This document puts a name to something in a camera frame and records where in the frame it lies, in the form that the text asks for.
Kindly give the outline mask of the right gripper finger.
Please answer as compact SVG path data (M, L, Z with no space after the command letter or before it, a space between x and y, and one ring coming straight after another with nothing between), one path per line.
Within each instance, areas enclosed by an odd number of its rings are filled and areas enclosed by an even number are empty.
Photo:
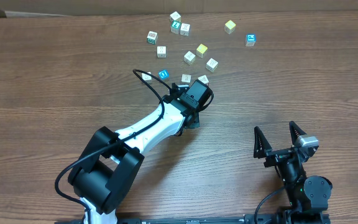
M299 136L306 135L306 133L294 121L289 122L289 129L293 145L295 145Z
M254 155L255 156L266 156L272 150L271 145L265 138L262 130L256 126L254 128Z

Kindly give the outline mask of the blue letter wooden block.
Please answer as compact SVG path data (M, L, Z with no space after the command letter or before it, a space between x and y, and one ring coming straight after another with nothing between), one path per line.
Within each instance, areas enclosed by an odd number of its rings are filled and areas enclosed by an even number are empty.
M167 70L161 70L161 71L158 72L158 77L162 81L167 81L167 80L169 80L170 75L169 75Z

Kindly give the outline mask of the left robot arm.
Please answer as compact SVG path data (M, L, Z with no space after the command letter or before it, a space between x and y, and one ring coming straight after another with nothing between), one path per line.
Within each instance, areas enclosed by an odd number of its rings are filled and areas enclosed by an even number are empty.
M129 192L144 155L165 138L198 124L213 99L203 82L173 84L158 107L132 126L98 129L71 168L68 183L84 205L82 223L117 223L115 211Z

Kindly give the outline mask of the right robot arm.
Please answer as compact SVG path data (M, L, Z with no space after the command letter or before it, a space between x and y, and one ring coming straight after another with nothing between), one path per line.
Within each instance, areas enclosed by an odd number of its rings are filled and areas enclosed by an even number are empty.
M289 122L291 147L274 151L262 130L254 128L254 157L265 159L265 167L274 167L283 186L268 194L258 204L252 216L254 223L330 223L328 209L333 184L325 177L307 176L303 164L319 147L319 140L306 134L294 121ZM261 206L273 196L285 191L288 207L280 207L272 215L259 215Z

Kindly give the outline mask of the red sided wooden block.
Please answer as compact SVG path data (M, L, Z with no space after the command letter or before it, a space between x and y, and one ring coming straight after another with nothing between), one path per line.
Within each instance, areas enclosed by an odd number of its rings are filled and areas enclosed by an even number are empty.
M157 57L166 58L167 57L167 47L166 46L157 46Z

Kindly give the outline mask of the yellow sided wooden block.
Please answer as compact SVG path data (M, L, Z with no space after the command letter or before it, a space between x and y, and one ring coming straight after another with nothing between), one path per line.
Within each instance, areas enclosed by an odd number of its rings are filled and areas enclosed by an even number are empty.
M196 55L192 53L191 51L187 51L187 53L184 55L184 62L186 62L188 65L191 65L195 61Z

